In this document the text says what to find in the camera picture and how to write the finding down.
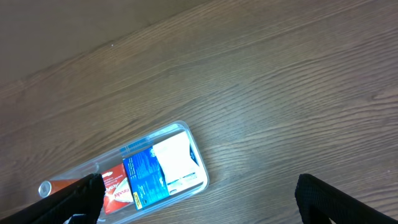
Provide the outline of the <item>blue medicine box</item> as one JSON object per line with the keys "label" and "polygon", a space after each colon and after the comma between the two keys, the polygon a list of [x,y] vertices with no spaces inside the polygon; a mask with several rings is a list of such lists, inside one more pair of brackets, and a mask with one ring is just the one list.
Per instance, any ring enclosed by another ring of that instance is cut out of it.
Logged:
{"label": "blue medicine box", "polygon": [[123,159],[137,210],[146,208],[169,194],[165,175],[153,147]]}

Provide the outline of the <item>orange vitamin tube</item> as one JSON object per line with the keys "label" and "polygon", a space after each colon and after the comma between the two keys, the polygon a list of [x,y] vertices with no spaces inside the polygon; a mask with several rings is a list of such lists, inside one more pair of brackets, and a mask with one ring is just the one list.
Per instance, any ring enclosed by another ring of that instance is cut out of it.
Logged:
{"label": "orange vitamin tube", "polygon": [[48,197],[76,181],[78,181],[78,179],[45,180],[39,185],[39,196],[41,198]]}

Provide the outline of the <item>clear plastic container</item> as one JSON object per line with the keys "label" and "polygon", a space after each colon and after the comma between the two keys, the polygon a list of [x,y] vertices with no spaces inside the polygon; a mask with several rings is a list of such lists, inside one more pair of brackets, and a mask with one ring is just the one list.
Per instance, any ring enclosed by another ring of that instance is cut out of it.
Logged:
{"label": "clear plastic container", "polygon": [[45,198],[88,174],[106,187],[98,223],[130,223],[205,190],[209,176],[188,125],[175,121],[43,181]]}

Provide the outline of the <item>red medicine box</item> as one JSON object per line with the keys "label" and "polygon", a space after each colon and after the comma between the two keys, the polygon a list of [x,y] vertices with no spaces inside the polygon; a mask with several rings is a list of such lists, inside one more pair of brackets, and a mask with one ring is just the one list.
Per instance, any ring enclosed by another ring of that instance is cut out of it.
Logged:
{"label": "red medicine box", "polygon": [[134,203],[123,164],[103,172],[102,178],[106,188],[103,204],[106,215]]}

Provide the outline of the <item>white medicine box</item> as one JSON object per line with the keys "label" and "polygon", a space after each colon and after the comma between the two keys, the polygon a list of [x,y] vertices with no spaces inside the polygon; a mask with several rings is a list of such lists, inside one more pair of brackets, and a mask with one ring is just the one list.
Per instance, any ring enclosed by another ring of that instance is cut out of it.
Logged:
{"label": "white medicine box", "polygon": [[165,175],[170,195],[203,183],[195,153],[186,132],[181,132],[152,146]]}

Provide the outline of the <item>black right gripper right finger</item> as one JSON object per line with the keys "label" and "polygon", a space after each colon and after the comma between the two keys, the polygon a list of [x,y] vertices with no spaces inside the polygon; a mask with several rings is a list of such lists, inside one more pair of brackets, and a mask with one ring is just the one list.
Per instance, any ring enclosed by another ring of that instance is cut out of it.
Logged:
{"label": "black right gripper right finger", "polygon": [[397,224],[397,220],[310,174],[299,175],[295,199],[304,224]]}

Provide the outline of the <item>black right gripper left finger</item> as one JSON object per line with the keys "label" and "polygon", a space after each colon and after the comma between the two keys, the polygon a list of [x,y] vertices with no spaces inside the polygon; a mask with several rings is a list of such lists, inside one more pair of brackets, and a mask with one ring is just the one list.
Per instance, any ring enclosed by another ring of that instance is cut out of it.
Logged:
{"label": "black right gripper left finger", "polygon": [[1,220],[1,223],[97,222],[105,185],[101,174],[89,174],[71,185]]}

